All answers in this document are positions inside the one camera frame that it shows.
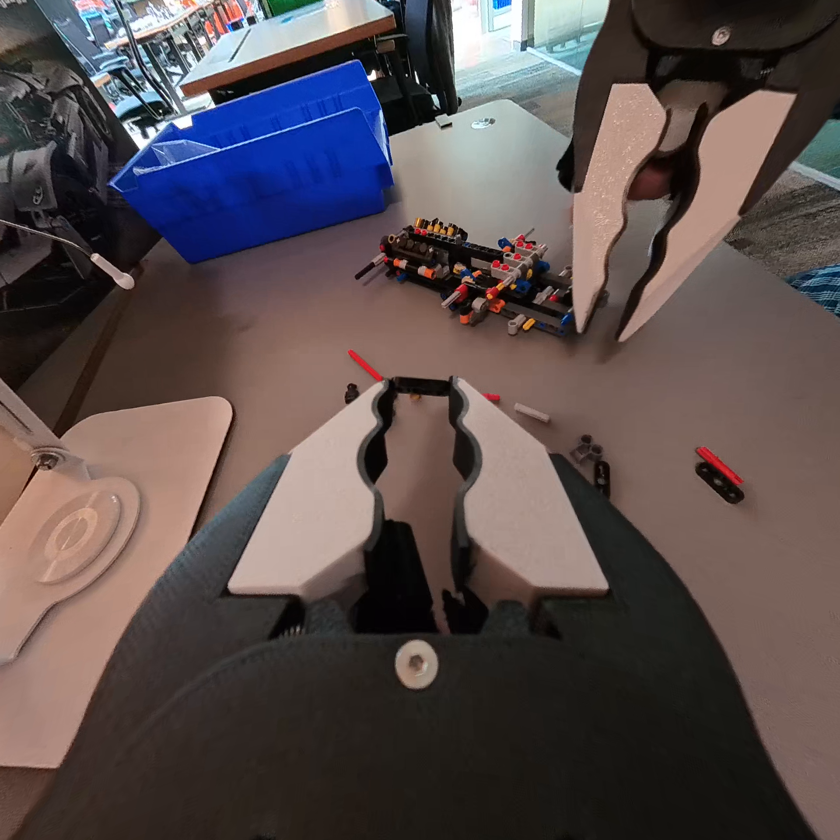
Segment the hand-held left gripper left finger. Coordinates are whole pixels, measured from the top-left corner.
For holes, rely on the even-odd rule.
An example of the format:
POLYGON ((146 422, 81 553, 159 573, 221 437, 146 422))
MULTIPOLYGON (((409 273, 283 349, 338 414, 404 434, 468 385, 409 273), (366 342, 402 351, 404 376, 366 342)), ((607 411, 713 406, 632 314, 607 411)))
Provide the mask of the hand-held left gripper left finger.
POLYGON ((385 430, 378 402, 388 387, 373 384, 290 451, 228 580, 230 594, 360 600, 364 549, 384 521, 364 455, 385 430))

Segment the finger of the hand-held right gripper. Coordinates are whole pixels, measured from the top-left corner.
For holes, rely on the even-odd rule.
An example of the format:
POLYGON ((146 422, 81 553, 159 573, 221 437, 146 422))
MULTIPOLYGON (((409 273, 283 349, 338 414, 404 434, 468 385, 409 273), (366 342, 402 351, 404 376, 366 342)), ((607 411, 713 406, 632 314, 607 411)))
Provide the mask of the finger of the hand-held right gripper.
POLYGON ((696 148, 694 192, 654 238, 650 264, 627 300, 617 342, 634 336, 739 221, 795 100, 793 92, 761 89, 709 121, 696 148))
POLYGON ((631 184, 658 147, 665 107, 644 82, 613 84, 588 100, 574 122, 572 309, 577 333, 589 327, 606 288, 608 262, 627 223, 631 184))

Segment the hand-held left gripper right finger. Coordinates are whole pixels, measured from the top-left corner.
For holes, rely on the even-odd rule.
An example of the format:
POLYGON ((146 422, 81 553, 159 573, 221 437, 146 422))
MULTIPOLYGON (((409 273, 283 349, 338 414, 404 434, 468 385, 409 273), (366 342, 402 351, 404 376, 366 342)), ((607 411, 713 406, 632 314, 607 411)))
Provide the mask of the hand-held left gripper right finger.
POLYGON ((455 498, 451 569, 479 601, 599 597, 609 585, 549 450, 466 380, 449 381, 455 498))

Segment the multicolour lego car chassis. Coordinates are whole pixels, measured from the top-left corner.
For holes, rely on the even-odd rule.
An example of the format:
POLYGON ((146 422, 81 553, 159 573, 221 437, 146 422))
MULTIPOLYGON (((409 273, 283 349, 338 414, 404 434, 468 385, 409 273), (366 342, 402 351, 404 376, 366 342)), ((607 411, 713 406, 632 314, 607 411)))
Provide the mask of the multicolour lego car chassis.
POLYGON ((532 231, 481 245, 458 224, 415 217, 382 237, 374 258, 355 275, 377 271, 401 284, 434 291, 439 307, 474 327, 489 316, 507 321, 507 333, 539 331, 565 338, 576 330, 572 268, 553 271, 549 246, 532 231))

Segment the dark lego set box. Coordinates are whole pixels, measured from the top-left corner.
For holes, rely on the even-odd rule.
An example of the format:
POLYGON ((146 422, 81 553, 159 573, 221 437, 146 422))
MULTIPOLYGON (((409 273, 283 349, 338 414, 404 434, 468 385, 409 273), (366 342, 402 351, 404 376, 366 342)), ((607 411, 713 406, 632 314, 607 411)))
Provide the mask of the dark lego set box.
POLYGON ((1 9, 1 374, 30 375, 160 236, 110 186, 138 150, 42 8, 1 9))

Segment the person's right hand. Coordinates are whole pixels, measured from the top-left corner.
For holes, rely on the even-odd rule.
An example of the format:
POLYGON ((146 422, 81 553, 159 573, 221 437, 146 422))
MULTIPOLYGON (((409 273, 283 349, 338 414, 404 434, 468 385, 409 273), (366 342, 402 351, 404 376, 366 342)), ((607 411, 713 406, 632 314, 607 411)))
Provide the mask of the person's right hand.
POLYGON ((627 190, 626 199, 630 202, 642 202, 672 198, 679 191, 679 188, 674 186, 677 163, 673 154, 652 158, 635 175, 627 190))

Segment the blue plaid clothing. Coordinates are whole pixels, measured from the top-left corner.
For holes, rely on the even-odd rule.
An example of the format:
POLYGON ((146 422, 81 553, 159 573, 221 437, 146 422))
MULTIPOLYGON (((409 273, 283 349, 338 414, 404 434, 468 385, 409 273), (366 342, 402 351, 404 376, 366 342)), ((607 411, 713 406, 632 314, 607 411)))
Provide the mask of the blue plaid clothing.
POLYGON ((784 281, 839 318, 839 264, 797 272, 784 281))

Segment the white stand base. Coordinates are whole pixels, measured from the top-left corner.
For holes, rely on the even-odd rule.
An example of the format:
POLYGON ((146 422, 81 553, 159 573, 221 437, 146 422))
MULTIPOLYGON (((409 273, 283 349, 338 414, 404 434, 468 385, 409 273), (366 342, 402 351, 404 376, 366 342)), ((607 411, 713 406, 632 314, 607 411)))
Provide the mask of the white stand base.
POLYGON ((117 642, 191 536, 232 419, 207 396, 58 437, 2 383, 2 429, 36 468, 1 528, 2 767, 66 757, 117 642))

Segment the black office chair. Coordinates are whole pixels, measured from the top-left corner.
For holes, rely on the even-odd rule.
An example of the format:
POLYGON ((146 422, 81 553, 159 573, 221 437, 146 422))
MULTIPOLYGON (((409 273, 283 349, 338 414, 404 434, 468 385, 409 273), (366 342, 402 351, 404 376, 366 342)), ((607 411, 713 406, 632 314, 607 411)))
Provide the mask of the black office chair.
POLYGON ((397 22, 401 51, 407 58, 404 72, 408 113, 419 123, 459 110, 455 85, 455 38, 449 1, 390 2, 397 22))

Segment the blue plastic bin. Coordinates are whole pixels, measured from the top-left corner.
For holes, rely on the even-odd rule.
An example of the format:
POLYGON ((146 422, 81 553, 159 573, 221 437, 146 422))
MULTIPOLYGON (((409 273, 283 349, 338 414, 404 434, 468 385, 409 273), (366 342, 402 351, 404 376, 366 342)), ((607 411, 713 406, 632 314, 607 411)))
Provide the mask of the blue plastic bin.
MULTIPOLYGON (((357 59, 208 111, 230 102, 233 109, 254 111, 254 102, 294 109, 317 101, 377 107, 384 115, 357 59)), ((170 123, 163 130, 171 125, 178 127, 170 123)), ((320 152, 305 153, 296 162, 254 156, 234 162, 227 152, 220 159, 208 156, 129 181, 120 172, 111 188, 190 264, 379 214, 394 186, 392 167, 339 163, 336 154, 320 152)))

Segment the wooden background table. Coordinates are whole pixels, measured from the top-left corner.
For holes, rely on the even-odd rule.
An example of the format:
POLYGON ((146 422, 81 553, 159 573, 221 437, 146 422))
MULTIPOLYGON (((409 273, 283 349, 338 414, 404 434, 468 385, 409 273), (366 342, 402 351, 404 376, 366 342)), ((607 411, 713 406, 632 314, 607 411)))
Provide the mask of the wooden background table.
POLYGON ((218 105, 342 64, 396 32, 374 1, 317 2, 223 35, 180 81, 218 105))
POLYGON ((102 49, 120 54, 177 118, 190 109, 183 85, 214 35, 212 2, 110 2, 112 34, 102 49))

